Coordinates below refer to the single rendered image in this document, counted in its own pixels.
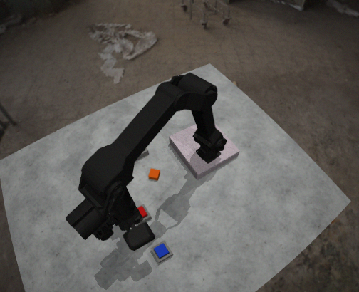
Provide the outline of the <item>blue button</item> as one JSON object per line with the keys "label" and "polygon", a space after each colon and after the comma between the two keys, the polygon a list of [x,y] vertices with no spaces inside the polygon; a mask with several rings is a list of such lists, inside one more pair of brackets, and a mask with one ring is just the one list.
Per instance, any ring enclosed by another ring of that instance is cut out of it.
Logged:
{"label": "blue button", "polygon": [[165,241],[161,241],[161,243],[152,247],[151,250],[159,263],[174,255]]}

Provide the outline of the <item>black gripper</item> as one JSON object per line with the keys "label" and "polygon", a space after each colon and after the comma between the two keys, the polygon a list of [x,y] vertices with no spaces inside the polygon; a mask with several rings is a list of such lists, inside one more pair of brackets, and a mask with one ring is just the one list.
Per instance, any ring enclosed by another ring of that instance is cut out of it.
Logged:
{"label": "black gripper", "polygon": [[127,230],[127,232],[123,234],[123,237],[131,250],[136,251],[138,248],[141,248],[143,245],[146,245],[155,239],[155,235],[147,222],[135,226],[143,220],[143,217],[131,196],[126,208],[122,211],[111,211],[110,215],[111,217],[116,217],[120,220],[121,223],[118,224],[118,226],[122,231]]}

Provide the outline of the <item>red button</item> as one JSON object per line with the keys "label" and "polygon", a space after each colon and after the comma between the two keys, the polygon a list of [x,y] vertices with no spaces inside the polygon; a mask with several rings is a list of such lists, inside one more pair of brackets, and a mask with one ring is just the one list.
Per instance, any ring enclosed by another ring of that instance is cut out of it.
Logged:
{"label": "red button", "polygon": [[147,221],[151,220],[152,217],[150,216],[145,205],[140,205],[139,207],[137,207],[137,209],[139,210],[139,212],[141,213],[141,215],[143,217],[143,220],[138,225],[140,225],[143,222],[147,222]]}

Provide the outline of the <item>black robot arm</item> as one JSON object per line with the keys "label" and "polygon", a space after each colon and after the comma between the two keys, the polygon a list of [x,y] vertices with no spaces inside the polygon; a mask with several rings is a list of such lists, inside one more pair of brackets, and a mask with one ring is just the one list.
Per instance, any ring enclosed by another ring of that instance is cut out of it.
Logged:
{"label": "black robot arm", "polygon": [[[78,190],[85,199],[68,216],[68,223],[87,239],[94,234],[105,241],[120,220],[111,211],[122,211],[130,201],[127,185],[133,180],[136,160],[169,119],[180,110],[191,110],[197,125],[196,153],[209,164],[227,142],[215,128],[212,106],[217,87],[193,73],[173,76],[161,83],[154,96],[112,144],[99,148],[82,166]],[[198,152],[197,152],[198,151]]]}

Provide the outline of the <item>green button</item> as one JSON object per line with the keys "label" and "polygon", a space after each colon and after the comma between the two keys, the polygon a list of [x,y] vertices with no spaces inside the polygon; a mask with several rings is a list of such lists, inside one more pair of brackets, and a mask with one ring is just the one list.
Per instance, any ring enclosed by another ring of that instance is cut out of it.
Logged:
{"label": "green button", "polygon": [[137,160],[142,159],[143,157],[147,156],[148,154],[149,154],[149,152],[148,152],[147,148],[145,148]]}

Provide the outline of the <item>orange block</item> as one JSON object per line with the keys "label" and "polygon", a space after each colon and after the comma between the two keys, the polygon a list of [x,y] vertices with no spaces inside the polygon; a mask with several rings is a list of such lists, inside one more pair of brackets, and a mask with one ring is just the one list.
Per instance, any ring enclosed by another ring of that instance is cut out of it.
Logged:
{"label": "orange block", "polygon": [[150,169],[150,173],[148,175],[148,177],[150,179],[155,179],[155,180],[158,181],[159,176],[160,176],[160,171],[159,170]]}

